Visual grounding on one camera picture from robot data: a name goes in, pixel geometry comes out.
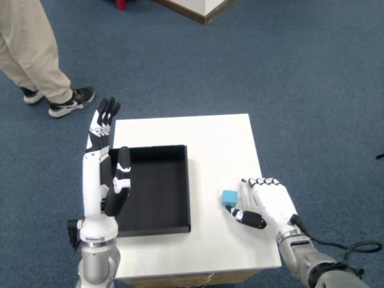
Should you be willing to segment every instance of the shoe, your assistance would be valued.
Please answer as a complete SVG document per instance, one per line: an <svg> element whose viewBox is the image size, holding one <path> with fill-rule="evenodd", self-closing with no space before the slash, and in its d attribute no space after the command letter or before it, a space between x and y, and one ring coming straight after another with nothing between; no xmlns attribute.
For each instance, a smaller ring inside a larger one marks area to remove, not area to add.
<svg viewBox="0 0 384 288"><path fill-rule="evenodd" d="M83 109L95 98L95 91L92 87L73 90L72 98L62 104L50 103L48 114L54 118L63 117L66 114Z"/></svg>
<svg viewBox="0 0 384 288"><path fill-rule="evenodd" d="M20 89L24 93L24 102L29 105L33 105L38 103L43 97L44 94L38 91L31 91L29 89L26 89L24 87L20 87Z"/></svg>

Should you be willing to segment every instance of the white table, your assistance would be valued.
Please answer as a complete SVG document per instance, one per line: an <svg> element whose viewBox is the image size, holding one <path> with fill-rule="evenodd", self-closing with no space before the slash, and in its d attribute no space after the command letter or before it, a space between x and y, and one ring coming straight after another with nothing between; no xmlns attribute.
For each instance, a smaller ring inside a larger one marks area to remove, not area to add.
<svg viewBox="0 0 384 288"><path fill-rule="evenodd" d="M114 148L187 146L191 232L118 238L117 278L143 278L281 266L271 229L237 223L221 206L223 190L239 191L238 207L253 209L241 178L261 177L247 114L117 120Z"/></svg>

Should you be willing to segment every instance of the black tray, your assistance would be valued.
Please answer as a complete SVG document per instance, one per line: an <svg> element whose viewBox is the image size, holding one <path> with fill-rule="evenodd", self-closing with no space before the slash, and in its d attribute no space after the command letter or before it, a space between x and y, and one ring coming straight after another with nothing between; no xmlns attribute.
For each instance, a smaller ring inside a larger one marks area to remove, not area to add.
<svg viewBox="0 0 384 288"><path fill-rule="evenodd" d="M118 149L109 151L112 173ZM187 147L130 148L131 190L116 220L118 237L191 231Z"/></svg>

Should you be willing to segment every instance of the blue carpet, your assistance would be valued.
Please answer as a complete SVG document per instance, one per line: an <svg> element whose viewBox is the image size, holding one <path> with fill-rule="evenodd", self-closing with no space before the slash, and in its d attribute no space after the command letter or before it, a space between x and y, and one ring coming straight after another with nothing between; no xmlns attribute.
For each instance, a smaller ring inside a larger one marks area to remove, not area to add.
<svg viewBox="0 0 384 288"><path fill-rule="evenodd" d="M65 224L82 217L87 126L110 96L120 119L249 113L263 175L285 183L314 236L383 241L382 0L243 0L209 26L151 1L42 2L62 70L98 98L50 119L0 75L1 287L74 287ZM383 264L382 252L351 257L372 287ZM283 267L223 287L300 286Z"/></svg>

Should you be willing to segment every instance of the blue cube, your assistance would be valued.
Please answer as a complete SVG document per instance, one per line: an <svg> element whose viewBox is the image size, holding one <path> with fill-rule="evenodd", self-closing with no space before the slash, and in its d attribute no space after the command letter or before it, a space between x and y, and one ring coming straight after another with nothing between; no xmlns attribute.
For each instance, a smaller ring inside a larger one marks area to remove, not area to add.
<svg viewBox="0 0 384 288"><path fill-rule="evenodd" d="M238 203L238 193L237 191L224 190L223 196L221 198L221 204L225 207L226 205L230 205L232 207L236 207Z"/></svg>

